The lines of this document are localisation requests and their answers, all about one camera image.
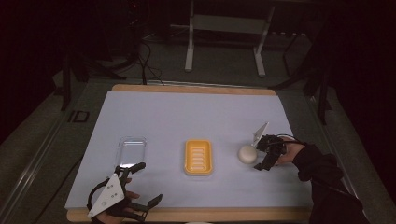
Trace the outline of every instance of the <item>yellow tray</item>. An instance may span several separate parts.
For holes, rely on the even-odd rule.
[[[209,141],[191,139],[186,142],[184,170],[188,175],[212,173],[212,146]]]

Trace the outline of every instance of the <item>human hand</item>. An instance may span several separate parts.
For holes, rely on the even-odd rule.
[[[283,141],[294,141],[294,139],[286,137],[286,136],[281,136],[280,138],[283,139]],[[279,159],[277,159],[276,164],[284,164],[287,162],[293,162],[294,158],[297,156],[297,154],[303,149],[304,146],[301,144],[297,143],[287,143],[286,144],[286,154],[281,155]]]
[[[126,182],[127,183],[131,183],[131,181],[132,181],[132,179],[128,178]],[[136,193],[128,191],[128,190],[126,191],[126,195],[125,196],[130,198],[130,199],[137,199],[137,198],[140,197],[139,194],[136,194]],[[127,207],[127,208],[124,209],[124,211],[132,213],[134,210],[132,208],[128,208]],[[105,224],[120,224],[124,220],[124,217],[113,217],[113,216],[109,215],[106,211],[98,214],[96,216],[96,218],[99,221],[101,221],[101,222],[103,222]]]

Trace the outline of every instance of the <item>transparent box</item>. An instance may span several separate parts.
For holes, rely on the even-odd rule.
[[[131,167],[144,161],[146,144],[144,137],[122,137],[114,166]]]

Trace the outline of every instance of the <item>round white object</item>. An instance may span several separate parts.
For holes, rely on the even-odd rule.
[[[241,147],[238,151],[238,158],[244,164],[251,164],[257,159],[257,150],[252,146]]]

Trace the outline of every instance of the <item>black sleeve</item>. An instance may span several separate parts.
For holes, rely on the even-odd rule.
[[[311,181],[312,209],[310,224],[365,224],[361,202],[348,193],[341,182],[343,172],[334,155],[322,155],[314,145],[307,145],[294,158],[302,181]]]

